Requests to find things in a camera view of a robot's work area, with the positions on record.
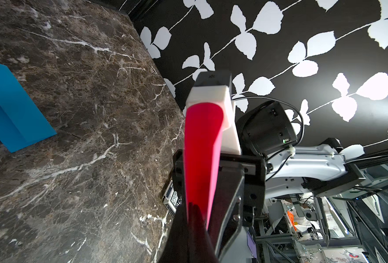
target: white leaf pattern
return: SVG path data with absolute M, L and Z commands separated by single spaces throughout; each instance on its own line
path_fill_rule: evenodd
M 388 96 L 388 75 L 378 72 L 365 81 L 356 94 L 374 101 L 385 99 Z
M 175 97 L 175 86 L 170 82 L 170 80 L 163 78 L 163 80 L 166 83 L 166 86 L 169 88 L 170 93 L 172 93 L 172 96 Z
M 300 132 L 301 125 L 299 123 L 291 123 L 295 134 L 298 135 Z
M 260 96 L 265 96 L 271 93 L 275 88 L 271 80 L 264 76 L 260 76 L 249 87 L 248 91 Z
M 193 80 L 195 81 L 198 77 L 198 74 L 200 74 L 200 72 L 203 72 L 203 71 L 207 71 L 207 69 L 197 69 L 196 71 L 194 71 Z
M 148 27 L 141 30 L 140 38 L 146 48 L 151 44 L 151 31 Z
M 388 0 L 378 0 L 381 6 L 381 19 L 388 18 Z
M 275 2 L 267 2 L 261 8 L 257 18 L 252 25 L 254 30 L 266 34 L 276 34 L 280 31 L 283 13 Z
M 241 94 L 235 94 L 232 98 L 242 98 L 245 97 Z M 248 99 L 243 99 L 235 102 L 235 105 L 241 110 L 241 112 L 245 113 L 248 109 Z
M 293 114 L 294 114 L 293 110 L 286 109 L 286 110 L 284 110 L 284 112 L 286 113 L 286 116 L 289 119 L 289 121 L 292 121 L 293 120 Z
M 330 51 L 336 45 L 334 31 L 316 34 L 308 39 L 307 56 L 320 55 Z
M 304 60 L 296 65 L 292 73 L 295 76 L 307 77 L 317 74 L 318 64 L 311 60 Z
M 191 6 L 194 5 L 195 0 L 183 0 L 183 2 L 184 2 L 184 5 L 185 5 L 186 7 L 190 8 Z
M 322 7 L 328 11 L 328 9 L 332 8 L 338 0 L 316 0 L 319 7 Z
M 286 116 L 289 119 L 289 121 L 292 121 L 293 120 L 293 110 L 286 109 L 284 112 L 286 113 Z M 295 134 L 298 135 L 300 132 L 300 124 L 299 123 L 291 123 L 291 124 L 292 124 L 293 130 L 295 131 Z
M 341 96 L 346 96 L 348 94 L 348 89 L 350 84 L 343 73 L 339 73 L 336 79 L 333 82 L 333 88 L 340 91 Z
M 241 94 L 245 88 L 245 80 L 244 74 L 239 73 L 232 80 L 233 85 L 235 86 L 235 90 L 237 94 Z
M 349 160 L 349 159 L 357 158 L 360 155 L 364 155 L 365 151 L 362 145 L 353 144 L 353 145 L 350 145 L 349 147 L 344 148 L 340 153 L 345 155 L 346 160 Z
M 160 58 L 160 51 L 159 49 L 151 44 L 151 31 L 148 27 L 144 27 L 143 30 L 140 33 L 140 38 L 146 47 L 148 53 L 150 54 L 152 59 L 158 59 Z
M 247 19 L 245 18 L 241 9 L 237 5 L 234 5 L 232 8 L 231 22 L 239 28 L 241 33 L 245 32 L 245 30 L 247 29 L 245 26 Z
M 215 63 L 210 59 L 210 47 L 207 42 L 204 43 L 204 60 L 203 64 L 206 66 L 209 70 L 215 71 Z
M 200 13 L 201 19 L 209 18 L 214 14 L 212 7 L 206 0 L 196 0 L 194 5 Z
M 244 32 L 236 37 L 235 46 L 239 51 L 246 55 L 249 60 L 252 60 L 255 55 L 255 50 L 257 49 L 257 41 L 253 34 Z
M 289 52 L 289 55 L 287 56 L 287 60 L 290 63 L 299 63 L 302 60 L 304 60 L 306 57 L 306 49 L 305 45 L 298 41 L 292 48 L 292 50 Z
M 388 19 L 379 20 L 368 28 L 368 35 L 383 49 L 388 46 Z
M 182 68 L 186 67 L 199 68 L 200 67 L 200 58 L 197 55 L 192 55 L 188 57 L 184 63 L 182 63 Z
M 159 49 L 164 50 L 169 44 L 169 40 L 172 34 L 165 27 L 159 28 L 154 38 L 153 44 L 156 45 Z
M 344 121 L 349 122 L 349 120 L 355 115 L 358 104 L 354 98 L 351 97 L 340 97 L 336 99 L 331 107 L 333 110 L 343 118 Z
M 160 51 L 159 51 L 159 49 L 158 49 L 155 45 L 151 44 L 151 45 L 147 48 L 147 51 L 148 51 L 148 53 L 150 54 L 150 56 L 151 56 L 152 59 L 158 59 L 158 58 L 160 58 Z
M 302 115 L 304 125 L 308 125 L 309 126 L 310 125 L 310 119 L 309 119 L 309 116 L 307 114 L 307 111 L 308 111 L 308 101 L 307 100 L 302 100 L 299 112 Z

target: orange part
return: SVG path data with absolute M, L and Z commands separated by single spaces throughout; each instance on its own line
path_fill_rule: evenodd
M 289 219 L 290 219 L 290 222 L 292 223 L 293 229 L 295 229 L 295 231 L 296 231 L 295 223 L 293 222 L 294 216 L 293 216 L 292 212 L 287 211 L 287 215 L 289 216 Z

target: screw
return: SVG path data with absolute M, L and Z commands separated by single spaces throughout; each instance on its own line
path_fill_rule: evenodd
M 232 220 L 235 221 L 235 222 L 239 222 L 240 219 L 241 219 L 240 215 L 233 215 L 232 216 Z

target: blue block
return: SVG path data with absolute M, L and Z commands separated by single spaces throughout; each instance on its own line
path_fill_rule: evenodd
M 15 152 L 55 134 L 8 67 L 0 64 L 0 141 Z

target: dark brown marble surface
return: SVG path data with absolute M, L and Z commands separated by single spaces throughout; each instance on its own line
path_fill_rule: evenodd
M 156 262 L 184 118 L 128 17 L 0 0 L 0 63 L 58 133 L 0 143 L 0 262 Z

